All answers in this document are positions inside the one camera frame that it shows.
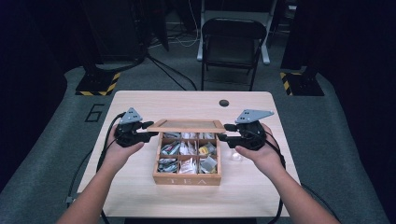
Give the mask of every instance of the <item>black chair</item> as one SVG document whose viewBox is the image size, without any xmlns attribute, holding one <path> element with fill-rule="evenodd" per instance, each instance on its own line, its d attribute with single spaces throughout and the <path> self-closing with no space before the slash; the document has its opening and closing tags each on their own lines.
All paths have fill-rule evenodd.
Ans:
<svg viewBox="0 0 396 224">
<path fill-rule="evenodd" d="M 201 35 L 203 37 L 201 91 L 204 90 L 205 81 L 219 82 L 205 79 L 208 66 L 247 69 L 247 76 L 253 69 L 250 83 L 225 81 L 249 85 L 249 90 L 252 91 L 262 43 L 267 36 L 265 26 L 258 21 L 215 18 L 204 23 Z"/>
</svg>

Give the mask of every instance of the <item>hand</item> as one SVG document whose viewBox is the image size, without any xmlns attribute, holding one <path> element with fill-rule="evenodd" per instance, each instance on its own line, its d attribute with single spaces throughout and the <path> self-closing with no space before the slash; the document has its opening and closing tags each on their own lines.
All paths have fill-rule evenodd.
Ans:
<svg viewBox="0 0 396 224">
<path fill-rule="evenodd" d="M 114 175 L 125 165 L 128 161 L 128 158 L 136 153 L 142 146 L 143 142 L 139 142 L 130 147 L 121 147 L 115 141 L 114 133 L 117 129 L 117 125 L 114 125 L 110 131 L 110 135 L 107 140 L 107 154 L 105 156 L 105 160 L 103 161 L 101 169 L 109 169 Z"/>
<path fill-rule="evenodd" d="M 265 124 L 262 124 L 262 127 L 266 132 L 272 135 L 271 129 Z M 276 140 L 271 135 L 267 134 L 267 141 L 278 147 Z M 257 151 L 249 150 L 240 146 L 235 147 L 235 150 L 242 156 L 251 159 L 257 168 L 270 179 L 277 172 L 285 170 L 280 162 L 279 156 L 268 144 L 265 144 Z"/>
</svg>

